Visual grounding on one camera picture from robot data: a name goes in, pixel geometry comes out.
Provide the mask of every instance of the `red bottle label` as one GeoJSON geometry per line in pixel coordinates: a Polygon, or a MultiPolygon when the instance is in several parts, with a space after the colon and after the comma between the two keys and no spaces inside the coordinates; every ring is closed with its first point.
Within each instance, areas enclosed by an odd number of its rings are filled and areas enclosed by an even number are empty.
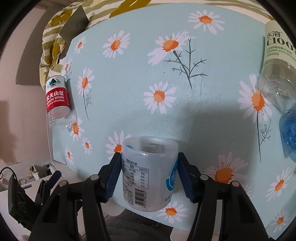
{"type": "Polygon", "coordinates": [[[67,96],[67,90],[64,87],[53,88],[46,93],[46,108],[47,113],[57,106],[68,106],[69,100],[67,96]]]}

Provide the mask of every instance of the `nutrition facts label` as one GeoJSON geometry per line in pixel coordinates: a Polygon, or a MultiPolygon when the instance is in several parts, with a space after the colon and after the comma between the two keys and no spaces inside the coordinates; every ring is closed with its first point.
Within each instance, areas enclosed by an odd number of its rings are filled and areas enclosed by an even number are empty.
{"type": "Polygon", "coordinates": [[[122,159],[123,178],[126,184],[139,188],[148,189],[149,186],[149,169],[138,167],[137,163],[128,159],[122,159]]]}

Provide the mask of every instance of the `plastic bottle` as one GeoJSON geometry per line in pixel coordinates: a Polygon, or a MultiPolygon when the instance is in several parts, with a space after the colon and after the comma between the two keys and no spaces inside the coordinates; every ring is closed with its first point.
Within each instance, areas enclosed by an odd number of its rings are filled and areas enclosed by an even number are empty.
{"type": "Polygon", "coordinates": [[[70,105],[65,82],[66,79],[60,75],[50,77],[46,82],[47,121],[52,130],[70,125],[67,118],[70,105]]]}
{"type": "Polygon", "coordinates": [[[178,144],[168,138],[131,137],[122,143],[123,196],[132,208],[158,211],[171,201],[178,144]]]}
{"type": "Polygon", "coordinates": [[[285,32],[274,20],[265,25],[265,52],[259,89],[280,112],[294,108],[296,52],[285,32]]]}

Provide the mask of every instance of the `barcode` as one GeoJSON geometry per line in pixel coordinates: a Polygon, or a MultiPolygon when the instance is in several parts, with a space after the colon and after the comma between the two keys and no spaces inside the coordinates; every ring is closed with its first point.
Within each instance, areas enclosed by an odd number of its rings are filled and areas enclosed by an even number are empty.
{"type": "Polygon", "coordinates": [[[146,192],[135,189],[135,204],[138,204],[140,206],[146,206],[146,192]]]}

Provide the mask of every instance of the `plant stem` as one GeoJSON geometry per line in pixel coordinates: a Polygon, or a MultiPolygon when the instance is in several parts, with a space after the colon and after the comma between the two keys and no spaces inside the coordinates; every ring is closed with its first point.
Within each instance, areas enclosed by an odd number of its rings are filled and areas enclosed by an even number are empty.
{"type": "Polygon", "coordinates": [[[89,116],[88,116],[88,114],[87,114],[87,111],[86,111],[86,105],[85,105],[84,88],[83,88],[83,101],[84,101],[85,113],[86,113],[87,119],[89,120],[89,116]]]}
{"type": "Polygon", "coordinates": [[[257,111],[258,146],[259,146],[259,155],[260,155],[260,162],[261,162],[261,150],[260,150],[259,126],[258,126],[258,114],[259,114],[259,112],[257,111]]]}
{"type": "Polygon", "coordinates": [[[192,89],[192,85],[191,85],[191,82],[190,82],[190,77],[189,77],[189,74],[187,73],[187,70],[185,68],[185,65],[182,63],[182,61],[180,60],[178,54],[176,53],[176,50],[173,51],[174,55],[176,56],[177,60],[180,62],[180,65],[183,67],[184,69],[184,72],[186,73],[186,76],[187,76],[187,79],[189,81],[189,84],[190,84],[190,87],[192,89]]]}

